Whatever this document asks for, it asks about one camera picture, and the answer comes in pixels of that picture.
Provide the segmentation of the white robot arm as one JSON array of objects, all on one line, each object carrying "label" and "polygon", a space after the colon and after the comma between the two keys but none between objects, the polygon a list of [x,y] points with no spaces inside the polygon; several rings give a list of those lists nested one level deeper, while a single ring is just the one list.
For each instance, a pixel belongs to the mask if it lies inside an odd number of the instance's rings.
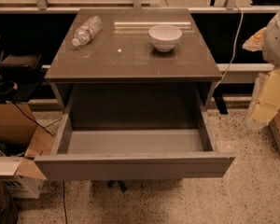
[{"label": "white robot arm", "polygon": [[262,51],[262,58],[274,66],[255,80],[252,101],[248,108],[246,124],[252,130],[267,126],[280,110],[280,10],[266,27],[257,31],[243,44],[249,51]]}]

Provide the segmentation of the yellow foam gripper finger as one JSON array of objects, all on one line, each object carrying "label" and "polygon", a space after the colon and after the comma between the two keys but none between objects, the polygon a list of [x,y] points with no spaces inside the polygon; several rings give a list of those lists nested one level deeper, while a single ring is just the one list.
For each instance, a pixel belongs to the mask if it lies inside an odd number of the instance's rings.
[{"label": "yellow foam gripper finger", "polygon": [[259,73],[255,80],[252,101],[246,124],[251,130],[261,130],[269,125],[280,110],[280,68],[267,75]]}]

